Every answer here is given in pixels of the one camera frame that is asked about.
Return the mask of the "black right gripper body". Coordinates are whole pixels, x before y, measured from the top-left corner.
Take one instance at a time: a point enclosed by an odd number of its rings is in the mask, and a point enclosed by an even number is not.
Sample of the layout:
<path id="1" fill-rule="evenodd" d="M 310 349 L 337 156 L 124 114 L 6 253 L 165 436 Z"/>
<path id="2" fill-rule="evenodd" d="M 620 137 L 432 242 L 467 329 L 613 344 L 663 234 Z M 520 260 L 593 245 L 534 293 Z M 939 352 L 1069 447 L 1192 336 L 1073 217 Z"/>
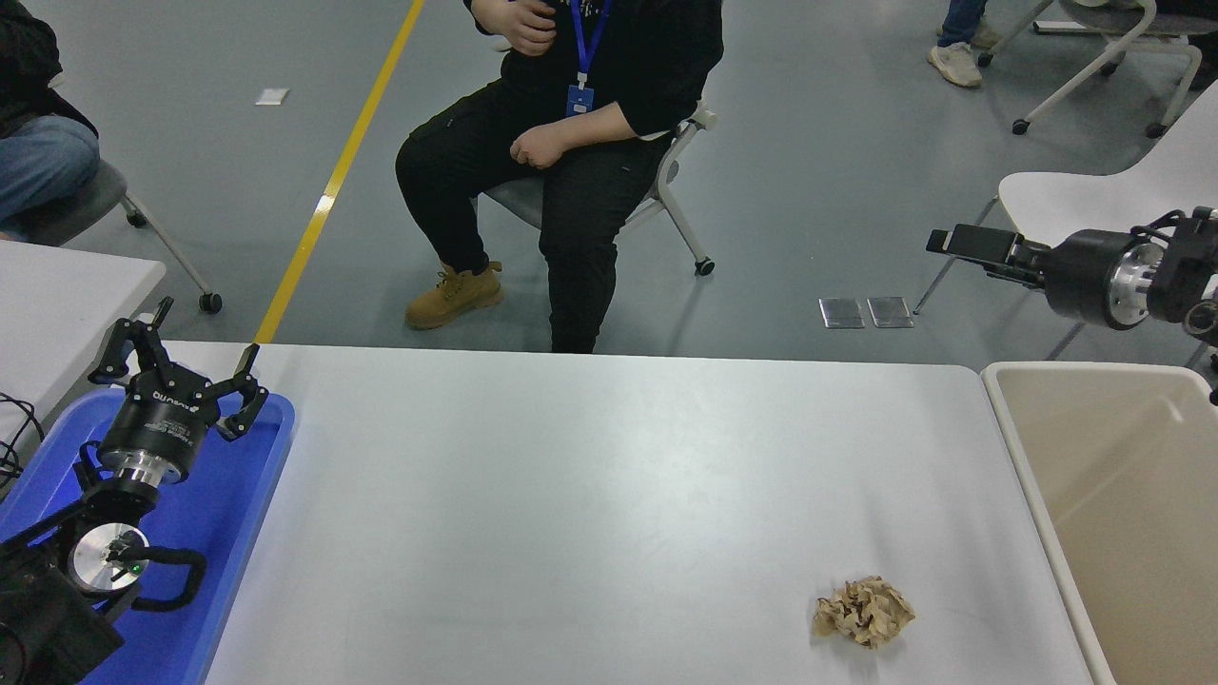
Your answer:
<path id="1" fill-rule="evenodd" d="M 1110 329 L 1122 329 L 1110 310 L 1114 267 L 1124 256 L 1124 235 L 1080 230 L 1047 254 L 1043 263 L 1044 294 L 1054 313 Z"/>

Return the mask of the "person's left hand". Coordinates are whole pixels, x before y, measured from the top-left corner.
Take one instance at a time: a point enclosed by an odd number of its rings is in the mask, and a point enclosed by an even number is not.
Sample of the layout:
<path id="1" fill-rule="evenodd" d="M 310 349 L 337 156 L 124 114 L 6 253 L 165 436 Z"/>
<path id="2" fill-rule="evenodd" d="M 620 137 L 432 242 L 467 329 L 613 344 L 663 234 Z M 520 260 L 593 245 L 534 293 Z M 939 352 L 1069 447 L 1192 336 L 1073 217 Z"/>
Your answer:
<path id="1" fill-rule="evenodd" d="M 533 169 L 546 169 L 557 163 L 570 150 L 570 140 L 561 123 L 548 123 L 523 130 L 509 147 L 509 156 L 516 165 Z"/>

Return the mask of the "person's right hand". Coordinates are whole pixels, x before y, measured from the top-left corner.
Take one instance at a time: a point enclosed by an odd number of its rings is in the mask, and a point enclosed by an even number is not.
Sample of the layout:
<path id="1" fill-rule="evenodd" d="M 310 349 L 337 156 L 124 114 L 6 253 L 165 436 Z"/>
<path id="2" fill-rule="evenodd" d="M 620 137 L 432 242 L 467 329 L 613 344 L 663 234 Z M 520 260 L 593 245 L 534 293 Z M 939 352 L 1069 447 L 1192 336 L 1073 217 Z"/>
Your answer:
<path id="1" fill-rule="evenodd" d="M 541 56 L 557 38 L 554 13 L 544 1 L 505 1 L 501 6 L 499 35 L 514 51 Z"/>

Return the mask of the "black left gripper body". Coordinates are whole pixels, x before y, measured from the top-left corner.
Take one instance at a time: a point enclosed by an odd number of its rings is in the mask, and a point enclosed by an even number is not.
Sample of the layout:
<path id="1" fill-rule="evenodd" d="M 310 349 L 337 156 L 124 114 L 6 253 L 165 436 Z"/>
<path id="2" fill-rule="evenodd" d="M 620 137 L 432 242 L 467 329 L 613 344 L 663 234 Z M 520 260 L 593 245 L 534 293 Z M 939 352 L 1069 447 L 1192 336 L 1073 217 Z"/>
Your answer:
<path id="1" fill-rule="evenodd" d="M 190 477 L 209 427 L 219 421 L 218 401 L 196 399 L 201 391 L 196 382 L 178 379 L 168 386 L 155 373 L 135 375 L 100 442 L 104 469 L 136 468 L 139 460 L 156 457 L 166 466 L 164 477 Z"/>

